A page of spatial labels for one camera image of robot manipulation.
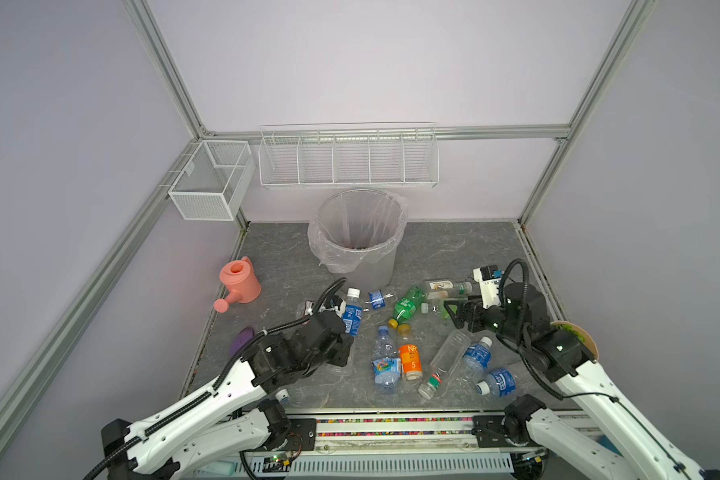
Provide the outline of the small white mesh basket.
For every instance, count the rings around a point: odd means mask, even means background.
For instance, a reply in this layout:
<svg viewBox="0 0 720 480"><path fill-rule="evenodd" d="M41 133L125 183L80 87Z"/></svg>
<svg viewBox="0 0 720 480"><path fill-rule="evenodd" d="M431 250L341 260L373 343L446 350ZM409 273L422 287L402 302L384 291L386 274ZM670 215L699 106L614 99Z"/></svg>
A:
<svg viewBox="0 0 720 480"><path fill-rule="evenodd" d="M256 170L248 142L202 140L172 183L169 196L190 221L235 221Z"/></svg>

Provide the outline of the tall clear bottle green-red cap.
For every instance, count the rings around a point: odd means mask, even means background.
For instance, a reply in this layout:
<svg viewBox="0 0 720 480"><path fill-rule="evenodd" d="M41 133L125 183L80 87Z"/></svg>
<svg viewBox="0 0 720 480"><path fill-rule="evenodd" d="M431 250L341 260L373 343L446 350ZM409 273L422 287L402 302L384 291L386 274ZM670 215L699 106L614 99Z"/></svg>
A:
<svg viewBox="0 0 720 480"><path fill-rule="evenodd" d="M452 330L430 363L429 376L418 387L419 395L431 400L451 376L470 346L464 330Z"/></svg>

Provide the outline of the blue label bottle right front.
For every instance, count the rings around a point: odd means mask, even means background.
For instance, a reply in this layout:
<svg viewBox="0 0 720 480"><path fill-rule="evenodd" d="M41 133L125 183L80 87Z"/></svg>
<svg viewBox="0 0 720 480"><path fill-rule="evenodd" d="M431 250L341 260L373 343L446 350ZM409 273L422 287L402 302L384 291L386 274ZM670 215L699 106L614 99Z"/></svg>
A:
<svg viewBox="0 0 720 480"><path fill-rule="evenodd" d="M534 379L522 362L489 371L476 384L482 396L509 397L526 393L535 384Z"/></svg>

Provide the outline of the potted green plant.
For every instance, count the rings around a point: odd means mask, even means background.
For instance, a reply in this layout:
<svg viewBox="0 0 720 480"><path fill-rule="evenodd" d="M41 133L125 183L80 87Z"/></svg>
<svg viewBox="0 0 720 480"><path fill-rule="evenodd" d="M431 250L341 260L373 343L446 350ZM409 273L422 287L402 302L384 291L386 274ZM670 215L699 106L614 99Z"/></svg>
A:
<svg viewBox="0 0 720 480"><path fill-rule="evenodd" d="M558 329L566 330L573 333L579 341L587 347L587 349L594 355L594 358L598 360L600 354L597 348L597 344L592 336L585 331L582 327L567 321L556 321L552 323Z"/></svg>

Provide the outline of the bird label tea bottle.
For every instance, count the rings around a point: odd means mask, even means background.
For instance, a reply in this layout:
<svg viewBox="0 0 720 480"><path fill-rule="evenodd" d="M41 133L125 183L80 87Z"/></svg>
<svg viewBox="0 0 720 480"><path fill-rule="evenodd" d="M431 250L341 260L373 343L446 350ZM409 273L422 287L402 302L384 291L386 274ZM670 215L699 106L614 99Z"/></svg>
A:
<svg viewBox="0 0 720 480"><path fill-rule="evenodd" d="M429 279L422 283L426 298L430 301L461 298L469 296L473 285L469 281L450 279Z"/></svg>

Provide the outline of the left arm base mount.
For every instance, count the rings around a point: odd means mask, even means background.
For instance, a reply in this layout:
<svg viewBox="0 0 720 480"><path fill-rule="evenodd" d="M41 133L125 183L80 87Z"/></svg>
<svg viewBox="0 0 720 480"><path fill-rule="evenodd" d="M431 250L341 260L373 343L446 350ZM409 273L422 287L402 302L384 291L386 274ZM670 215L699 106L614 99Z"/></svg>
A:
<svg viewBox="0 0 720 480"><path fill-rule="evenodd" d="M315 418L289 418L268 428L269 437L260 446L264 451L313 451L317 439Z"/></svg>

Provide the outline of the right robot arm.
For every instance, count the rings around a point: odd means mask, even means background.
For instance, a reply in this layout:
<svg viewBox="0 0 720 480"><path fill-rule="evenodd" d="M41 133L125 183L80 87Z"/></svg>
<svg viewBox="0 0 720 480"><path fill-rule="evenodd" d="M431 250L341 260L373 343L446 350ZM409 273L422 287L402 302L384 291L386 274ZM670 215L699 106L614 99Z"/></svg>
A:
<svg viewBox="0 0 720 480"><path fill-rule="evenodd" d="M590 479L720 479L719 470L683 453L628 400L594 351L552 322L525 260L514 259L504 270L480 267L473 276L479 294L443 303L454 325L492 331L537 385L558 400L574 401L615 449L605 449L529 394L505 408L501 424L476 423L475 435L490 432L518 447L536 444Z"/></svg>

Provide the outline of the green Sprite bottle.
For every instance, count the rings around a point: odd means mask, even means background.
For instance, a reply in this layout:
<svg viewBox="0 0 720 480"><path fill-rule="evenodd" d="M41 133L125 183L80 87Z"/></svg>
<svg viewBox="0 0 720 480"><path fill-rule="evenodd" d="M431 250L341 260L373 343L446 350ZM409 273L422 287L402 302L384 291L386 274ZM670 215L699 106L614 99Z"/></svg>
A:
<svg viewBox="0 0 720 480"><path fill-rule="evenodd" d="M421 304L426 300L426 293L418 286L413 285L395 304L394 312L388 320L388 326L397 329L399 326L408 323Z"/></svg>

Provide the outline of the pink watering can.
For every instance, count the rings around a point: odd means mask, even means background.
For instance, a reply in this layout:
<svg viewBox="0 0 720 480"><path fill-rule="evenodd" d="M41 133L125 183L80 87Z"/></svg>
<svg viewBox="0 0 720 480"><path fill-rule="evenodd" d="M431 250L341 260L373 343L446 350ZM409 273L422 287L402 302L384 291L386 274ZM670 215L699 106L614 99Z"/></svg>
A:
<svg viewBox="0 0 720 480"><path fill-rule="evenodd" d="M224 265L219 279L228 294L214 302L213 307L217 313L225 313L235 303L250 303L256 300L262 291L260 281L254 272L253 263L247 256Z"/></svg>

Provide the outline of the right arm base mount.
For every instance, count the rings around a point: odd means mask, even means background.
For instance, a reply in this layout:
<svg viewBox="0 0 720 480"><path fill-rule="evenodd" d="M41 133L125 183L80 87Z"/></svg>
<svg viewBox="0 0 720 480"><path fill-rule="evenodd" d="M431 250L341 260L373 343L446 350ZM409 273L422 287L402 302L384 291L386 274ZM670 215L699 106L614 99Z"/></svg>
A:
<svg viewBox="0 0 720 480"><path fill-rule="evenodd" d="M480 448L536 446L527 421L515 414L475 415L471 434Z"/></svg>

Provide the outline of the lime green label bottle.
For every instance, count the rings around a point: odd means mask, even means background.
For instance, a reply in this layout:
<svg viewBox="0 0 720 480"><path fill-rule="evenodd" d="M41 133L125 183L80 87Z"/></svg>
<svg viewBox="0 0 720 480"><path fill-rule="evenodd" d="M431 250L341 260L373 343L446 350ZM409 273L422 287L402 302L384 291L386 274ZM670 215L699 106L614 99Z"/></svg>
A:
<svg viewBox="0 0 720 480"><path fill-rule="evenodd" d="M458 312L458 303L453 300L425 301L419 307L419 312L426 318L450 322L452 313Z"/></svg>

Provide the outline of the pocari sweat bottle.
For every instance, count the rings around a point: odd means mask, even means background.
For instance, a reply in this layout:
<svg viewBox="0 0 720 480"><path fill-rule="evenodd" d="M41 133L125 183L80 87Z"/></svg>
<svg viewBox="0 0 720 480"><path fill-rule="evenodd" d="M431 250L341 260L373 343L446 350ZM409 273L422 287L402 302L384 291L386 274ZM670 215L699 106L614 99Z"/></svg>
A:
<svg viewBox="0 0 720 480"><path fill-rule="evenodd" d="M354 347L357 344L357 335L362 323L363 305L360 299L361 291L357 288L348 288L343 303L342 321L345 324L345 332L351 337L352 345L349 347L347 355L347 365L349 367L354 361Z"/></svg>
<svg viewBox="0 0 720 480"><path fill-rule="evenodd" d="M290 402L290 395L287 389L283 388L275 394L276 400L283 405L287 405Z"/></svg>

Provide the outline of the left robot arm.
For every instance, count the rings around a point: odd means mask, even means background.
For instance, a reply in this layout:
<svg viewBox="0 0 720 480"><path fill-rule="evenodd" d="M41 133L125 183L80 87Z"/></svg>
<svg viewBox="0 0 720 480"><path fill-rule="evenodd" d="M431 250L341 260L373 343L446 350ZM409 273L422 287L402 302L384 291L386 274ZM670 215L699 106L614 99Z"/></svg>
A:
<svg viewBox="0 0 720 480"><path fill-rule="evenodd" d="M345 278L330 284L310 314L253 335L209 383L164 410L102 430L95 479L179 479L236 451L276 448L290 422L276 394L325 364L345 366L354 342L330 309Z"/></svg>

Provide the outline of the small crushed blue bottle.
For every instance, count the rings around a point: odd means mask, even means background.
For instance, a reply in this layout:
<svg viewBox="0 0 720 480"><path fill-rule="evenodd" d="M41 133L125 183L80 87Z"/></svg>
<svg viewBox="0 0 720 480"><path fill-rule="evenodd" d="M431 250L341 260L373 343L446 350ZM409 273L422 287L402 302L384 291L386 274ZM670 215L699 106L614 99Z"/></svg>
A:
<svg viewBox="0 0 720 480"><path fill-rule="evenodd" d="M396 295L393 292L385 292L380 289L371 291L368 294L368 305L372 310L386 308L395 302Z"/></svg>

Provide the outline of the blue cartoon label water bottle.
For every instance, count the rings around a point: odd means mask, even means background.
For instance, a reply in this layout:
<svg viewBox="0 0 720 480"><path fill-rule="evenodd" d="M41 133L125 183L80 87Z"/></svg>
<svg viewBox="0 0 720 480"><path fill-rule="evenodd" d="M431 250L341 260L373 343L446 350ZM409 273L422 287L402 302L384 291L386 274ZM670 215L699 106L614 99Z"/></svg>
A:
<svg viewBox="0 0 720 480"><path fill-rule="evenodd" d="M383 393L392 393L400 382L402 363L398 348L386 325L378 328L371 367L376 387Z"/></svg>

